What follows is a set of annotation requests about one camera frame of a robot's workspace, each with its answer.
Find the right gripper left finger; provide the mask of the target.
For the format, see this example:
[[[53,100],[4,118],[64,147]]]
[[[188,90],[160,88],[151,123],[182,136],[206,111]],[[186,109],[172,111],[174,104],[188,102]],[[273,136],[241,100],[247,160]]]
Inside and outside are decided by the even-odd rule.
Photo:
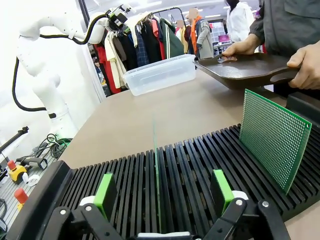
[[[121,235],[110,223],[116,195],[113,174],[104,174],[92,203],[73,210],[63,206],[54,209],[42,239],[81,240],[84,234],[92,234],[97,240],[121,240]]]

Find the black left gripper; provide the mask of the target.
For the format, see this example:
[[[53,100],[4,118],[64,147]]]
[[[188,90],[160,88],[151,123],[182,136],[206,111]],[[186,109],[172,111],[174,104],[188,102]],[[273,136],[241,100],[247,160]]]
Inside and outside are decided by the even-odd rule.
[[[127,17],[123,12],[114,12],[113,10],[108,10],[107,15],[108,18],[112,19],[119,28],[122,27],[122,32],[124,34],[130,34],[130,28],[124,24],[127,21]]]

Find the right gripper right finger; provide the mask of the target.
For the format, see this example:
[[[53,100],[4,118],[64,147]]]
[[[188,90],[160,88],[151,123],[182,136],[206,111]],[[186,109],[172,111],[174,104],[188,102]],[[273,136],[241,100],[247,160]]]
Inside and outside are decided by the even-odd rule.
[[[211,174],[210,191],[218,219],[204,240],[289,240],[290,235],[269,199],[253,202],[243,191],[231,190],[221,169]]]

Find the person's right hand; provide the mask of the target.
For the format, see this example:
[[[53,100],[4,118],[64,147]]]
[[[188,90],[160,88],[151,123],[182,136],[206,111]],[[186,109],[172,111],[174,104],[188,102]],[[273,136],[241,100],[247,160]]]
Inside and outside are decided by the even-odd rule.
[[[252,55],[260,45],[260,39],[255,34],[250,33],[245,40],[234,42],[230,45],[222,52],[222,55],[224,57],[231,57],[234,55]]]

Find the person's left hand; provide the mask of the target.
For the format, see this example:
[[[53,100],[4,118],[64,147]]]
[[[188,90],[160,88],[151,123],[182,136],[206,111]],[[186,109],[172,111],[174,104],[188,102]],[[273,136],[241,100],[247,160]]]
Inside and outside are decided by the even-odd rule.
[[[300,69],[289,82],[292,88],[303,90],[320,89],[320,42],[309,44],[297,50],[287,62],[290,68]]]

